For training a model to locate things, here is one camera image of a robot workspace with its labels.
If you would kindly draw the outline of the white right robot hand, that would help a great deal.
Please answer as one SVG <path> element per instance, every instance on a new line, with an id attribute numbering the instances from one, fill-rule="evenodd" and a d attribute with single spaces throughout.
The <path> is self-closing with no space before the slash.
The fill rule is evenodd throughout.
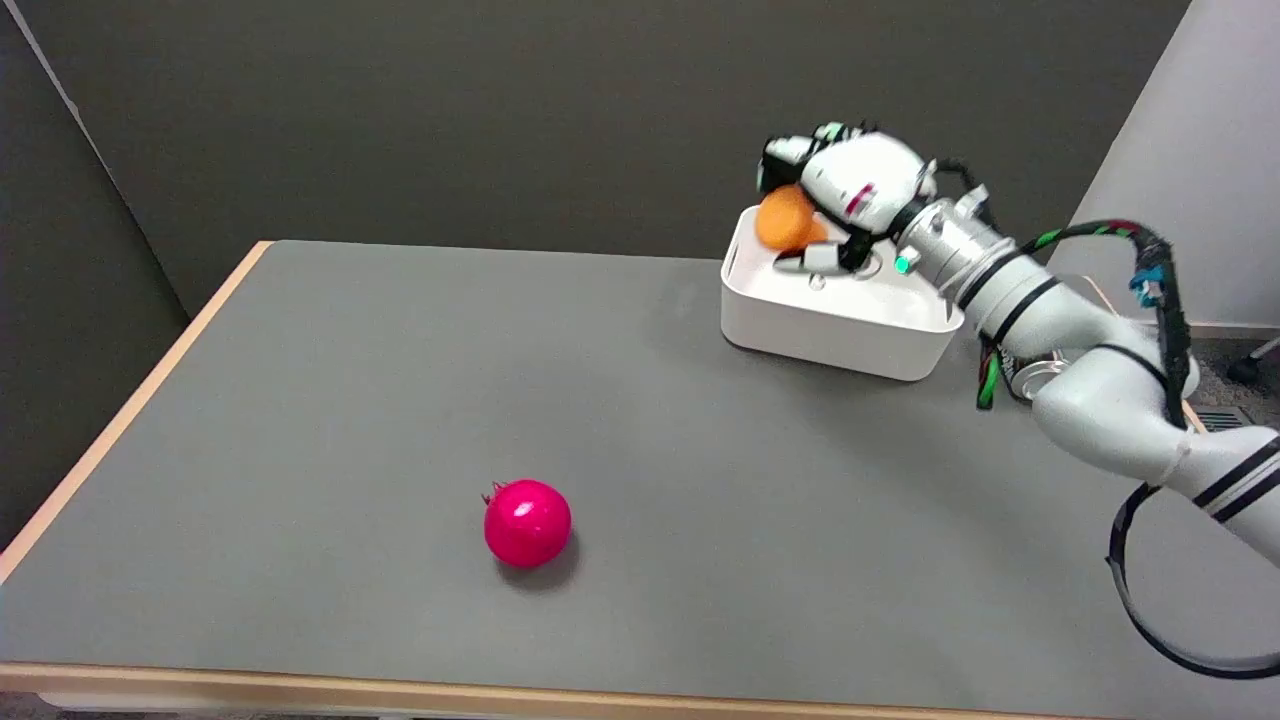
<path id="1" fill-rule="evenodd" d="M 864 126 L 773 136 L 756 164 L 756 237 L 778 272 L 851 275 L 908 205 L 937 195 L 938 172 L 938 160 Z"/>

